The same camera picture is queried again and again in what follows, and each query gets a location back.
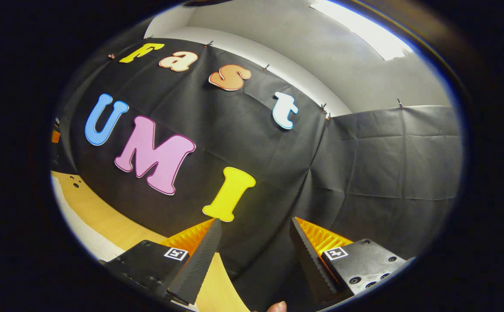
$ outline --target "black backdrop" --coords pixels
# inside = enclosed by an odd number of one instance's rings
[[[471,96],[462,100],[468,166],[462,209],[431,251],[339,310],[504,310],[504,5],[424,0],[435,15],[423,15],[406,2],[366,2],[414,29],[461,78]],[[89,261],[56,207],[46,164],[53,103],[88,51],[174,3],[0,2],[0,310],[158,310]],[[456,28],[436,28],[438,14]]]
[[[165,46],[119,63],[144,43]],[[234,221],[223,224],[219,248],[236,290],[251,309],[270,306],[272,298],[266,295],[277,296],[296,273],[290,217],[353,241],[371,238],[408,259],[430,243],[452,206],[462,145],[450,107],[394,108],[325,120],[319,107],[286,81],[215,47],[153,38],[135,40],[117,51],[115,60],[102,58],[82,70],[82,75],[92,74],[75,78],[82,83],[62,99],[58,117],[62,134],[68,133],[68,140],[62,141],[69,148],[66,155],[108,204],[165,236],[208,219],[202,207],[222,185],[223,168],[233,166],[252,175],[256,186],[238,202]],[[158,66],[160,59],[177,51],[197,53],[199,59],[183,72]],[[252,72],[242,89],[223,91],[208,82],[211,73],[227,64]],[[282,129],[271,117],[276,91],[294,97],[299,107],[299,114],[290,116],[291,130]],[[107,142],[93,146],[84,125],[102,93],[130,109]],[[97,130],[111,111],[108,105]],[[155,146],[173,134],[197,145],[179,168],[173,196],[159,193],[145,179],[113,163],[137,115],[155,121]],[[284,293],[302,288],[307,288],[305,280],[285,286]],[[291,309],[298,309],[297,299],[285,298]],[[302,308],[306,304],[313,303],[300,302]]]

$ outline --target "white ceiling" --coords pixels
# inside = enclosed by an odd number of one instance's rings
[[[384,61],[356,34],[310,8],[312,3],[315,0],[233,0],[196,8],[187,26],[236,34],[281,53],[355,113],[397,107],[397,97],[404,106],[450,106],[446,82],[432,65],[414,52]]]

